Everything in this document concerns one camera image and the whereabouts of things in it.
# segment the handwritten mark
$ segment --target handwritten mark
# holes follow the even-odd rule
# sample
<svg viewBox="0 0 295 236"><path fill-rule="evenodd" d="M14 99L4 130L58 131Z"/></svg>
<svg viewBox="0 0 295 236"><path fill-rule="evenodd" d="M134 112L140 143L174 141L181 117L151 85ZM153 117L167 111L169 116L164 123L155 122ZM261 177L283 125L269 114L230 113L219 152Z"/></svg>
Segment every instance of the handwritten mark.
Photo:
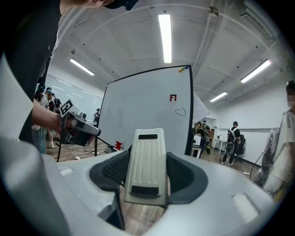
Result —
<svg viewBox="0 0 295 236"><path fill-rule="evenodd" d="M177 110L175 110L175 113L177 114L177 115L180 115L180 116L186 116L186 111L185 111L185 109L182 107L182 109L184 110L184 115L183 114L180 114L180 112L178 112L178 111L181 111L180 109L177 109Z"/></svg>

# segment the black hair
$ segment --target black hair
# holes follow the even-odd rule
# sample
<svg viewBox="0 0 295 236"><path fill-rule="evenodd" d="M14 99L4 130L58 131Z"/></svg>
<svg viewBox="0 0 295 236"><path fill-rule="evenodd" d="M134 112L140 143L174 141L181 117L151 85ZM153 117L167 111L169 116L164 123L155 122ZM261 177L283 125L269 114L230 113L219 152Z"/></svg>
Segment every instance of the black hair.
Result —
<svg viewBox="0 0 295 236"><path fill-rule="evenodd" d="M287 95L295 95L295 82L294 82L294 80L287 82L286 92L287 92Z"/></svg>
<svg viewBox="0 0 295 236"><path fill-rule="evenodd" d="M45 84L40 83L38 85L38 89L35 92L35 96L34 96L36 101L41 101L42 100L42 94L41 93L43 93L44 91L45 91Z"/></svg>

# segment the red object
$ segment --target red object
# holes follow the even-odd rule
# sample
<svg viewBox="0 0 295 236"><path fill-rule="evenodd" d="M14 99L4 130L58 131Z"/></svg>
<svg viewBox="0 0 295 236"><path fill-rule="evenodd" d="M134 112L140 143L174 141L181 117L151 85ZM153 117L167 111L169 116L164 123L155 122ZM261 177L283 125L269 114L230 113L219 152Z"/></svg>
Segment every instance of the red object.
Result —
<svg viewBox="0 0 295 236"><path fill-rule="evenodd" d="M118 141L116 141L116 149L121 150L122 144Z"/></svg>
<svg viewBox="0 0 295 236"><path fill-rule="evenodd" d="M170 94L170 101L172 101L173 97L174 97L174 101L176 101L176 94Z"/></svg>

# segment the black velcro strip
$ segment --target black velcro strip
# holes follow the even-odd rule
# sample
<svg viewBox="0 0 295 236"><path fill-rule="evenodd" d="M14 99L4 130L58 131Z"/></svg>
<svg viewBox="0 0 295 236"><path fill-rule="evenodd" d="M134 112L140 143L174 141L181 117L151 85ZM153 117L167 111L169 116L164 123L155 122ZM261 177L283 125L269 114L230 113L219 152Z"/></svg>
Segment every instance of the black velcro strip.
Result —
<svg viewBox="0 0 295 236"><path fill-rule="evenodd" d="M139 135L138 139L157 139L158 135Z"/></svg>
<svg viewBox="0 0 295 236"><path fill-rule="evenodd" d="M158 195L159 188L157 187L141 187L133 185L131 187L132 194L143 194L143 195Z"/></svg>

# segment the glass wall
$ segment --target glass wall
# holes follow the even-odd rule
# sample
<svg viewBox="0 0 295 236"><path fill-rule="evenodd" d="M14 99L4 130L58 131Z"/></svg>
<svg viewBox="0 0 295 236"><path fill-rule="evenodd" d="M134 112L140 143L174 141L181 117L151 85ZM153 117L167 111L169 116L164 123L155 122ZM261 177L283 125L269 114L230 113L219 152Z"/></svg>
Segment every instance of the glass wall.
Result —
<svg viewBox="0 0 295 236"><path fill-rule="evenodd" d="M87 115L87 120L94 120L96 109L101 108L102 98L65 83L51 75L47 74L45 86L46 88L51 87L56 98L60 99L62 104L71 98L76 106Z"/></svg>

